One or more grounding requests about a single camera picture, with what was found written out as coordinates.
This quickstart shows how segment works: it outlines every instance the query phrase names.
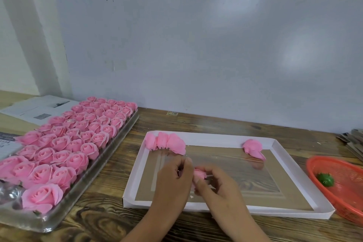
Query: green object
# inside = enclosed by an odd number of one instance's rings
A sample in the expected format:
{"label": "green object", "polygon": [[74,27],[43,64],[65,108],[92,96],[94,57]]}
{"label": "green object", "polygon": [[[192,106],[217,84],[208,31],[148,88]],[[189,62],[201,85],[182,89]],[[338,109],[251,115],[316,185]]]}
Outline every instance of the green object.
{"label": "green object", "polygon": [[334,178],[328,173],[319,173],[316,178],[327,188],[334,185]]}

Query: wood grain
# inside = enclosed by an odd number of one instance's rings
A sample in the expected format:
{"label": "wood grain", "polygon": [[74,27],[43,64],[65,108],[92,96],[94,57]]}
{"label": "wood grain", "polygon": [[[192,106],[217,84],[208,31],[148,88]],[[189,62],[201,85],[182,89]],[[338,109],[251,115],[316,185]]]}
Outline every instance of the wood grain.
{"label": "wood grain", "polygon": [[[0,225],[1,242],[119,242],[146,210],[124,209],[122,194],[147,131],[170,130],[277,139],[305,170],[313,155],[340,157],[363,166],[335,134],[140,108],[140,118],[110,161],[71,212],[51,233],[40,234]],[[254,216],[272,241],[361,242],[363,227],[333,215],[330,220]],[[164,241],[230,241],[209,213],[182,213]]]}

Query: orange basket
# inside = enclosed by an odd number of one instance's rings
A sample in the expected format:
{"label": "orange basket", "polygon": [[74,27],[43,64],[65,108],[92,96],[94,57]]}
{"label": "orange basket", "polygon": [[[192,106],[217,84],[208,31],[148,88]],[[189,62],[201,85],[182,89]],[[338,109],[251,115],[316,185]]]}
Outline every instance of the orange basket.
{"label": "orange basket", "polygon": [[[363,169],[348,162],[325,156],[311,157],[306,162],[309,178],[337,210],[356,224],[363,225]],[[326,188],[315,177],[328,173],[334,185]]]}

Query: red plastic basket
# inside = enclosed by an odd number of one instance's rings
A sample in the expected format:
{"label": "red plastic basket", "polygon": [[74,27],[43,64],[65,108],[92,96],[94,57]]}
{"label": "red plastic basket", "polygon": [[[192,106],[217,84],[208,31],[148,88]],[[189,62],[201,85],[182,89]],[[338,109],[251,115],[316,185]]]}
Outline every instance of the red plastic basket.
{"label": "red plastic basket", "polygon": [[[336,208],[337,213],[363,225],[363,169],[325,156],[309,158],[306,168],[309,178]],[[324,187],[315,177],[319,173],[330,174],[334,178],[334,186]]]}

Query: white cardboard tray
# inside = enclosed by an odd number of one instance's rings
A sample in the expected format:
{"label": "white cardboard tray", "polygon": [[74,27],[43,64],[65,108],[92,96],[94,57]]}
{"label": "white cardboard tray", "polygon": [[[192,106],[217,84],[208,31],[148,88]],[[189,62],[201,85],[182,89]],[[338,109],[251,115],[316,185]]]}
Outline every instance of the white cardboard tray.
{"label": "white cardboard tray", "polygon": [[[158,135],[160,130],[149,131]],[[282,145],[273,138],[234,136],[221,134],[189,133],[189,132],[170,132],[175,133],[182,138],[187,145],[200,145],[206,147],[226,147],[241,148],[243,142],[248,139],[256,139],[262,143],[263,149],[270,149],[280,162],[284,170],[288,173],[293,182],[297,185],[300,192],[306,198],[313,208],[313,211],[269,208],[261,206],[247,206],[251,214],[262,216],[279,216],[279,217],[297,217],[313,219],[329,219],[335,209],[320,190],[313,184],[309,177],[302,171],[299,165],[286,152]],[[144,171],[149,150],[145,147],[145,139],[141,144],[139,153],[136,157],[133,169],[127,182],[125,192],[122,196],[124,208],[141,208],[148,209],[151,201],[135,201],[141,176]],[[205,203],[187,202],[184,211],[190,212],[208,212],[209,209]]]}

